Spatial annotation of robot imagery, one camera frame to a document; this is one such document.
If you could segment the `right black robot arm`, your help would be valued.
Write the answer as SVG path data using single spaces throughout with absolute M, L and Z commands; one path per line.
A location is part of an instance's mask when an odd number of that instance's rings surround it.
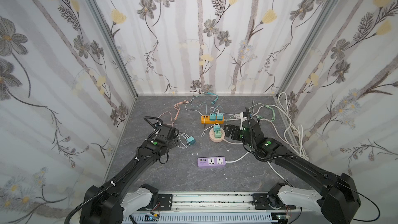
M 240 125 L 227 124 L 226 137 L 241 141 L 258 161 L 272 162 L 300 178 L 311 190 L 277 183 L 267 194 L 271 208 L 295 205 L 322 214 L 332 224 L 349 224 L 361 206 L 363 196 L 352 177 L 336 175 L 294 154 L 284 144 L 264 136 L 260 120 L 245 110 Z

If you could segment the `purple power strip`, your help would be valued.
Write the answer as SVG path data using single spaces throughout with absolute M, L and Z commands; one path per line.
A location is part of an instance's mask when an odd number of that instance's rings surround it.
M 197 159 L 199 168 L 218 168 L 226 165 L 225 157 L 205 157 Z

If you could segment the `round pink power socket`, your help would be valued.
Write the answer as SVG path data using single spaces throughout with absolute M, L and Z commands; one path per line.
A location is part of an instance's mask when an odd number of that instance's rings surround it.
M 225 131 L 223 129 L 220 129 L 219 131 L 214 131 L 214 129 L 211 129 L 209 132 L 209 138 L 215 143 L 220 143 L 225 138 Z

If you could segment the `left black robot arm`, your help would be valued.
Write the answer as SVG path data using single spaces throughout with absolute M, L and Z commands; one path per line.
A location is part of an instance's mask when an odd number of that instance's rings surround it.
M 150 166 L 160 161 L 161 157 L 169 155 L 169 150 L 178 146 L 179 130 L 165 124 L 157 117 L 145 116 L 153 131 L 145 138 L 142 145 L 137 147 L 135 156 L 114 177 L 103 185 L 91 186 L 85 193 L 84 200 L 75 207 L 65 218 L 69 224 L 72 217 L 81 212 L 80 224 L 120 224 L 123 222 L 125 207 L 122 201 L 127 195 L 129 187 Z

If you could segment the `light green charger adapter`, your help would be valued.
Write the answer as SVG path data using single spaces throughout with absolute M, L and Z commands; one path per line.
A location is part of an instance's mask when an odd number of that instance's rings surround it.
M 223 137 L 223 132 L 222 131 L 214 132 L 214 137 L 216 139 L 221 139 Z

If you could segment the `teal charger adapter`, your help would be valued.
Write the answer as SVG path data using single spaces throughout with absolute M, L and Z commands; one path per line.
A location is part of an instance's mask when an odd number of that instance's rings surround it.
M 224 120 L 223 114 L 222 113 L 217 113 L 216 114 L 216 120 L 217 121 L 223 121 Z
M 214 113 L 209 114 L 209 120 L 210 121 L 215 121 L 216 119 L 217 119 L 216 114 L 214 114 Z
M 214 132 L 218 132 L 218 131 L 220 131 L 220 129 L 221 129 L 220 124 L 215 124 L 215 125 L 213 126 Z
M 191 146 L 196 143 L 196 140 L 194 137 L 190 136 L 187 138 L 187 142 L 188 142 L 188 145 Z

